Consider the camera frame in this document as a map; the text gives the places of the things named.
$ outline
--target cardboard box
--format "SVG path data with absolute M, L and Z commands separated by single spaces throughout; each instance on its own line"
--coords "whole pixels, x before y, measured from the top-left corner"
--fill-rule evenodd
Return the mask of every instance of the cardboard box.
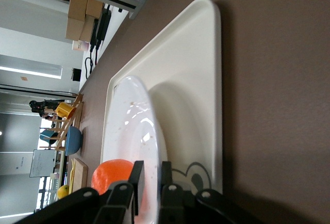
M 86 15 L 85 17 L 85 23 L 83 26 L 83 30 L 80 34 L 79 40 L 85 41 L 85 42 L 90 42 L 91 41 L 91 36 L 93 33 L 93 26 L 94 26 L 94 19 L 95 17 Z
M 65 38 L 78 41 L 85 21 L 68 18 L 67 33 Z
M 70 0 L 68 17 L 84 21 L 86 14 L 87 0 Z
M 102 7 L 103 7 L 103 3 L 100 1 L 87 0 L 86 15 L 99 19 L 101 15 Z

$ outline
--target lemon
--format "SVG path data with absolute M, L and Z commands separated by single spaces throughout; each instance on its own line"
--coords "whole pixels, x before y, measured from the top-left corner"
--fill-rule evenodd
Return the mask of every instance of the lemon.
M 68 185 L 62 185 L 57 191 L 58 199 L 62 199 L 63 197 L 66 197 L 68 194 L 69 194 L 69 186 Z

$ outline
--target brown table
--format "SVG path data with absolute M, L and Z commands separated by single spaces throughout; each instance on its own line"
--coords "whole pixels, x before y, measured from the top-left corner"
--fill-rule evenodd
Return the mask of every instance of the brown table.
M 148 0 L 81 90 L 87 184 L 111 77 L 193 0 Z M 329 223 L 330 0 L 213 0 L 222 17 L 224 194 L 266 223 Z

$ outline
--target rectangular tray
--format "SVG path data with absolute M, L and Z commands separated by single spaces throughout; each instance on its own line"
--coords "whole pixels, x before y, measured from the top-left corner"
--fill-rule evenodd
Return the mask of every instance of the rectangular tray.
M 113 76 L 105 125 L 113 88 L 129 75 L 140 77 L 151 96 L 173 179 L 187 182 L 194 192 L 210 187 L 222 192 L 221 18 L 217 6 L 211 0 L 193 1 Z M 104 143 L 112 142 L 104 136 L 101 162 L 107 153 Z

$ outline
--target orange fruit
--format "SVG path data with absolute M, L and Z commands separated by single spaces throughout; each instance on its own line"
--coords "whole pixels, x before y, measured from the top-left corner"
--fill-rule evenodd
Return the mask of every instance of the orange fruit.
M 113 159 L 100 164 L 92 176 L 92 188 L 102 195 L 110 184 L 119 180 L 128 180 L 133 163 L 124 159 Z

